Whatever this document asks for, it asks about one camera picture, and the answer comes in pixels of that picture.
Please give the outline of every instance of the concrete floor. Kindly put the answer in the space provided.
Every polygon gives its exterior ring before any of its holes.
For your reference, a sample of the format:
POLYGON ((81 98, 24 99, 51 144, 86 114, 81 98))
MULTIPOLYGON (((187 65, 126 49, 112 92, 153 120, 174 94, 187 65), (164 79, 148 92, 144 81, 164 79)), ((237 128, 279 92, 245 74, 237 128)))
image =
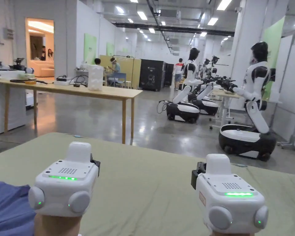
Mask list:
MULTIPOLYGON (((218 145, 218 129, 209 129, 208 116, 200 116, 197 124, 168 121, 158 114, 158 101, 171 99, 169 88, 161 92, 143 91, 135 103, 133 145, 169 153, 205 157, 224 153, 218 145)), ((121 102, 80 96, 45 93, 38 95, 38 133, 61 132, 121 143, 121 102)), ((130 144, 131 104, 127 102, 126 143, 130 144)), ((33 110, 27 111, 26 126, 0 135, 0 152, 36 137, 33 110)), ((295 151, 276 147, 271 159, 262 162, 229 156, 233 163, 295 174, 295 151)))

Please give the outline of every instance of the black server rack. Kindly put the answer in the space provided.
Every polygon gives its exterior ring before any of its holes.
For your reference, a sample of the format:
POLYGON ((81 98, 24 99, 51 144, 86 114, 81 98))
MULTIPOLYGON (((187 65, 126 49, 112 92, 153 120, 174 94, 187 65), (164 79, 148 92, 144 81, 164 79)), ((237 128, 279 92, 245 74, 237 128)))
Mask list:
POLYGON ((139 87, 160 91, 164 88, 166 63, 163 61, 141 60, 139 87))

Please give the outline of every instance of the human hand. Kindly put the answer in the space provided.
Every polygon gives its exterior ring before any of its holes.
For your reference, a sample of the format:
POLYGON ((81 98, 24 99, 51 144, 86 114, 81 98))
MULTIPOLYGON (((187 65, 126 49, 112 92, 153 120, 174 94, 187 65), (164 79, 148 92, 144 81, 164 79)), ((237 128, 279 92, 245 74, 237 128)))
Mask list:
POLYGON ((34 236, 78 236, 81 217, 54 217, 37 214, 34 218, 34 236))

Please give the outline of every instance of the green led light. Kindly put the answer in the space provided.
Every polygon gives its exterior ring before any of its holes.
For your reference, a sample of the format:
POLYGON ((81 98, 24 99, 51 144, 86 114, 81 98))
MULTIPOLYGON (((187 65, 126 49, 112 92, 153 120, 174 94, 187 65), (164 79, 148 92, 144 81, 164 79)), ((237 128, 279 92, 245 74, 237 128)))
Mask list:
POLYGON ((65 177, 65 176, 54 176, 54 175, 49 175, 49 178, 57 178, 57 179, 67 179, 67 180, 77 180, 77 178, 70 178, 70 177, 65 177))
POLYGON ((252 196, 252 193, 226 193, 226 196, 252 196))

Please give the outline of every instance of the shorts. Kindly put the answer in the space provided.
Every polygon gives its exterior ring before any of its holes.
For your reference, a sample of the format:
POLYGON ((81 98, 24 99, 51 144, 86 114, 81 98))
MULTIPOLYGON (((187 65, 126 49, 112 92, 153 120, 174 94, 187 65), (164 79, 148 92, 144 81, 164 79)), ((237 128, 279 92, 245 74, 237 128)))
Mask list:
POLYGON ((175 74, 175 82, 180 82, 182 80, 182 74, 175 74))

